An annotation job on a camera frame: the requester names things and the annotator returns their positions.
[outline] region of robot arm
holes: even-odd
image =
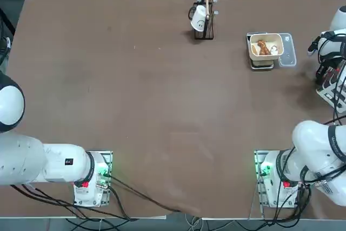
[[[73,144],[43,144],[10,130],[23,118],[25,99],[19,85],[0,72],[0,185],[73,182],[75,203],[99,207],[107,191],[111,152],[85,151]]]
[[[329,31],[324,31],[308,48],[311,56],[318,51],[320,67],[316,72],[316,83],[322,85],[327,73],[337,69],[345,57],[346,51],[346,6],[340,7],[330,24]]]
[[[313,181],[314,187],[335,204],[346,206],[346,173],[330,174],[345,167],[346,126],[304,121],[295,127],[292,141],[295,150],[289,157],[290,150],[270,151],[261,164],[269,205],[276,207],[279,186],[279,203],[283,203],[287,193],[297,190],[300,182]]]

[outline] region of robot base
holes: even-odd
[[[277,202],[277,194],[280,185],[280,177],[278,176],[276,169],[276,158],[280,151],[255,151],[255,164],[256,164],[256,173],[257,173],[257,185],[258,185],[258,194],[259,201],[261,205],[274,207],[283,207],[283,208],[294,208],[298,185],[294,187],[284,187],[283,182],[281,183],[279,200]],[[293,194],[287,202],[283,202],[287,197]]]
[[[91,152],[95,168],[94,174],[87,186],[76,187],[74,185],[74,204],[83,207],[101,207],[109,204],[110,179],[102,174],[111,175],[112,171],[112,151],[89,151]]]

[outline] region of brown table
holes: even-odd
[[[345,0],[218,0],[215,39],[205,42],[191,39],[194,1],[26,0],[8,71],[26,97],[16,130],[113,150],[114,174],[167,206],[247,218],[254,150],[290,148],[298,122],[331,118],[306,51]],[[252,72],[245,34],[253,31],[291,33],[297,66]],[[40,186],[72,200],[70,185]],[[119,192],[131,216],[168,213]],[[0,194],[1,216],[69,215],[10,187]],[[115,201],[101,209],[119,214]],[[345,213],[313,190],[304,217]],[[257,196],[251,216],[261,217]]]

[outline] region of black wire rack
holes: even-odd
[[[217,14],[217,11],[214,11],[214,3],[217,0],[208,0],[209,4],[209,17],[205,18],[204,29],[203,31],[194,31],[194,37],[196,40],[213,40],[214,39],[214,17]],[[206,5],[206,0],[197,0],[189,10],[189,19],[192,20],[192,17],[196,11],[197,6]]]

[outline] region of plastic container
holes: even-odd
[[[264,41],[267,48],[270,50],[274,45],[277,47],[277,55],[259,55],[261,48],[258,46],[258,41]],[[282,38],[279,34],[255,34],[250,37],[249,55],[253,61],[276,60],[284,53]]]
[[[279,57],[280,67],[294,67],[297,64],[296,51],[293,45],[293,38],[288,32],[280,33],[285,52]]]

